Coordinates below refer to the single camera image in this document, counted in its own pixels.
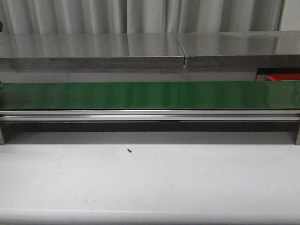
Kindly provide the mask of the grey pleated curtain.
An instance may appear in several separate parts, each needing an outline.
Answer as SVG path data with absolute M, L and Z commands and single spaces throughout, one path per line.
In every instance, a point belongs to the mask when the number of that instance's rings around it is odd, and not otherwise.
M 190 33 L 279 30 L 282 0 L 3 0 L 2 31 Z

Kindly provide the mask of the grey stone counter left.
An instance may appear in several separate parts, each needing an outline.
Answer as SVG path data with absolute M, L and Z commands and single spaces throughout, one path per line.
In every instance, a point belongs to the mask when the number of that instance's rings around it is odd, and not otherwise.
M 172 34 L 1 34 L 3 83 L 180 81 Z

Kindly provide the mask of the red plastic tray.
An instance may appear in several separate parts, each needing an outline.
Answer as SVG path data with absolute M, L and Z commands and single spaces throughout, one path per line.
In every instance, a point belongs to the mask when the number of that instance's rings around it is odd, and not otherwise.
M 299 81 L 300 73 L 269 74 L 266 78 L 270 81 Z

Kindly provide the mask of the grey stone counter right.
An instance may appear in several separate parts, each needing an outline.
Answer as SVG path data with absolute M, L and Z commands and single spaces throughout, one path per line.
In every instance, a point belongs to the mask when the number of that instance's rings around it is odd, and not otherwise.
M 202 80 L 266 80 L 300 72 L 299 31 L 182 33 L 188 73 Z

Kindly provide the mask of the grey stone counter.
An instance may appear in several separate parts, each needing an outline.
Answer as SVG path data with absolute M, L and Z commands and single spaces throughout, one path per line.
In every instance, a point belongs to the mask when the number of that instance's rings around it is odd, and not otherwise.
M 300 72 L 299 31 L 182 33 L 188 73 L 202 80 L 266 80 Z
M 180 81 L 172 34 L 1 34 L 3 83 Z

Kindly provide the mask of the green conveyor belt unit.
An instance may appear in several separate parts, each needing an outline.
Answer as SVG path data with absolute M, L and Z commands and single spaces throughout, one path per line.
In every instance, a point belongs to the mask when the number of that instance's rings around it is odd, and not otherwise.
M 1 123 L 296 122 L 299 81 L 5 83 Z

